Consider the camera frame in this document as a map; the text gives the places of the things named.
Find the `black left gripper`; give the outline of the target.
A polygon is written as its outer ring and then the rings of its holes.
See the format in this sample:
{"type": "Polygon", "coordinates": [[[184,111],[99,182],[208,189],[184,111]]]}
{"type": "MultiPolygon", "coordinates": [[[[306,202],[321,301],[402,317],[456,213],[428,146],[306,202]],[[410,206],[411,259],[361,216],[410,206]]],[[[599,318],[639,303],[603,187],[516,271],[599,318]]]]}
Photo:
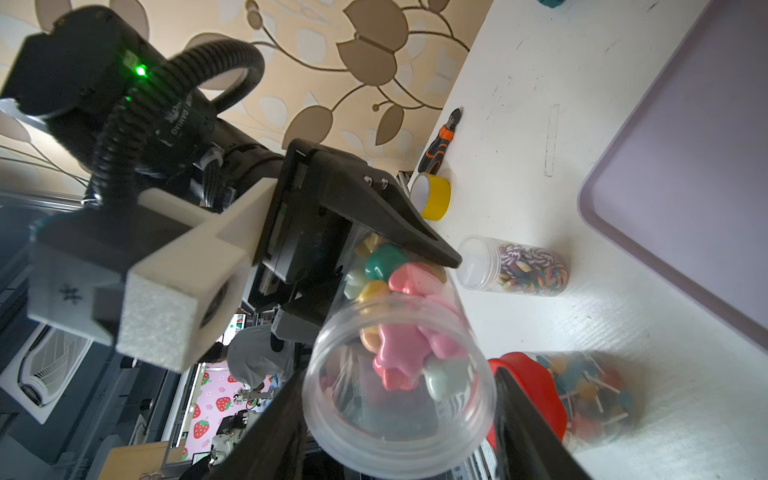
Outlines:
{"type": "Polygon", "coordinates": [[[427,225],[392,175],[356,155],[293,140],[256,252],[256,300],[287,300],[307,291],[278,308],[271,328],[278,339],[315,343],[340,285],[329,280],[348,220],[443,267],[461,264],[460,254],[427,225]]]}

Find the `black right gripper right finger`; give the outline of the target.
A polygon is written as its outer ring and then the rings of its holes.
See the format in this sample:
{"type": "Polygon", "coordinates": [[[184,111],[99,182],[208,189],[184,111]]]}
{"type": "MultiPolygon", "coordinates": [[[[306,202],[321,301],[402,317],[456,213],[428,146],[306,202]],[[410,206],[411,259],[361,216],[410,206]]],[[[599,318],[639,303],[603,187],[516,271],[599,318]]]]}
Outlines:
{"type": "Polygon", "coordinates": [[[497,389],[493,428],[500,479],[587,479],[506,369],[494,374],[497,389]]]}

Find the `clear jar of star candies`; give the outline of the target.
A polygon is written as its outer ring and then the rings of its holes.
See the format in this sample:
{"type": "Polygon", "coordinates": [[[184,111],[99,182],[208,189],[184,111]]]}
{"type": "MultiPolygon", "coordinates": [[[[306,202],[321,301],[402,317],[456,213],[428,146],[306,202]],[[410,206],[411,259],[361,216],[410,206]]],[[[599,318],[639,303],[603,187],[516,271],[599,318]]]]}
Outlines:
{"type": "Polygon", "coordinates": [[[339,263],[303,381],[310,433],[374,478],[461,465],[492,426],[496,390],[448,270],[363,229],[339,263]]]}

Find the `red lidded clear jar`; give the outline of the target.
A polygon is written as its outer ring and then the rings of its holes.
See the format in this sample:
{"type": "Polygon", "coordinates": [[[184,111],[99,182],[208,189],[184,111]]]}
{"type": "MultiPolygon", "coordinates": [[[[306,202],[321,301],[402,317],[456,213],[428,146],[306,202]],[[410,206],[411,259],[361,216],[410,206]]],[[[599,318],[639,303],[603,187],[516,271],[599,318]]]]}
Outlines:
{"type": "Polygon", "coordinates": [[[488,361],[509,372],[572,453],[604,446],[633,430],[638,411],[614,357],[598,351],[510,352],[488,361]]]}

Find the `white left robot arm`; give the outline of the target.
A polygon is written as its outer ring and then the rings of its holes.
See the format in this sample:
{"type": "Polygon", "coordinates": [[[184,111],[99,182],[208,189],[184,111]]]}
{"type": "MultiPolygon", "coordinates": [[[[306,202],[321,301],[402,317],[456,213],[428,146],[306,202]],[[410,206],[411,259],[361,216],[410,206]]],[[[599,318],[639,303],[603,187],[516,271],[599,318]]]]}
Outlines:
{"type": "Polygon", "coordinates": [[[176,365],[241,302],[335,286],[353,228],[460,264],[391,175],[324,145],[331,108],[301,110],[276,152],[225,121],[264,71],[253,43],[228,37],[166,58],[99,5],[23,41],[2,111],[90,175],[82,209],[33,231],[35,320],[176,365]]]}

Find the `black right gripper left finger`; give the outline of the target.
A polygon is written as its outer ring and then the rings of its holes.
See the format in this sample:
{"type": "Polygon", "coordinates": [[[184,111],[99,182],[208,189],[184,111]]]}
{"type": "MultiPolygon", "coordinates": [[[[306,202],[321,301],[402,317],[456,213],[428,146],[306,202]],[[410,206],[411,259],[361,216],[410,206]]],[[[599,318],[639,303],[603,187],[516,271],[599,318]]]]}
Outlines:
{"type": "Polygon", "coordinates": [[[301,479],[307,425],[305,371],[295,373],[225,461],[206,476],[215,480],[301,479]]]}

